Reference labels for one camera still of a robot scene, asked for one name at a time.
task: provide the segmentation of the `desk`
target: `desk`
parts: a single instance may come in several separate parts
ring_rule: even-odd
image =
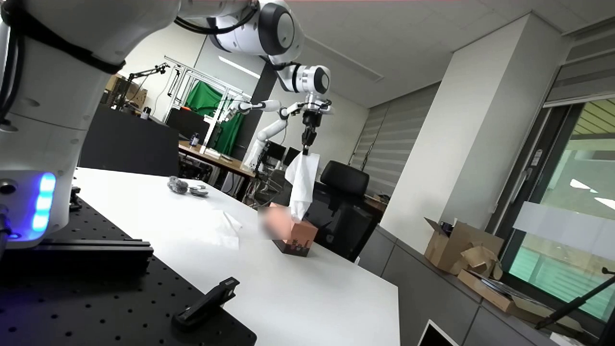
[[[224,310],[261,346],[397,346],[397,288],[332,252],[280,254],[261,231],[262,215],[218,190],[207,200],[168,192],[166,179],[76,169],[80,198],[128,237],[151,242],[155,256],[207,292],[236,277]],[[222,212],[236,225],[238,248],[203,244],[207,219]]]
[[[186,156],[191,156],[195,160],[203,160],[214,167],[218,167],[218,175],[213,183],[214,189],[220,189],[222,183],[224,183],[224,177],[226,177],[226,171],[232,171],[236,175],[241,177],[241,185],[238,187],[238,192],[236,192],[236,200],[241,200],[245,190],[247,190],[247,185],[249,185],[249,179],[253,179],[253,171],[243,167],[241,162],[230,158],[230,160],[220,160],[220,158],[214,158],[214,156],[209,156],[209,154],[199,154],[195,148],[191,148],[186,140],[180,140],[178,142],[178,152],[180,154],[186,154]]]

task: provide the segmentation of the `led light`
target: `led light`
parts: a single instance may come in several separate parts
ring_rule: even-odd
[[[32,231],[34,233],[43,233],[47,223],[49,223],[49,215],[47,213],[34,213]]]
[[[572,181],[570,181],[570,189],[576,189],[576,190],[589,190],[589,187],[587,187],[587,185],[583,185],[583,183],[580,183],[580,181],[576,181],[576,179],[572,179]]]
[[[245,67],[230,62],[230,60],[226,60],[226,58],[216,56],[216,60],[222,62],[222,64],[226,64],[226,65],[230,65],[230,67],[234,67],[234,69],[238,69],[238,71],[241,71],[241,73],[245,73],[245,75],[249,75],[249,77],[253,77],[253,79],[259,79],[259,77],[261,77],[261,75],[257,75],[255,71],[249,71],[249,69],[245,69]]]
[[[603,204],[603,206],[607,206],[607,208],[610,208],[610,210],[615,210],[615,200],[608,200],[608,198],[595,198],[599,204]]]
[[[53,198],[49,194],[40,194],[36,200],[36,212],[49,212]]]
[[[55,189],[55,177],[51,173],[43,173],[40,177],[38,194],[51,194]]]

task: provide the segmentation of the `blue light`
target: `blue light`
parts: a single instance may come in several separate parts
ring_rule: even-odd
[[[53,194],[55,189],[55,175],[43,173],[40,177],[38,194]]]
[[[38,194],[36,212],[49,212],[51,210],[51,202],[53,202],[51,194]]]
[[[47,223],[49,223],[49,213],[34,213],[32,231],[34,233],[43,233]]]

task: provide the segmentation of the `white cloth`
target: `white cloth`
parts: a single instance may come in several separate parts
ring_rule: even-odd
[[[318,167],[318,154],[297,154],[286,169],[284,179],[291,185],[287,213],[303,219],[312,194],[312,183]]]

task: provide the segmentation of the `window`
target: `window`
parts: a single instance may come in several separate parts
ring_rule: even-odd
[[[510,238],[507,279],[560,304],[608,279],[601,267],[615,269],[615,100],[555,108],[537,127],[497,235]],[[612,306],[615,287],[580,310],[607,321]]]

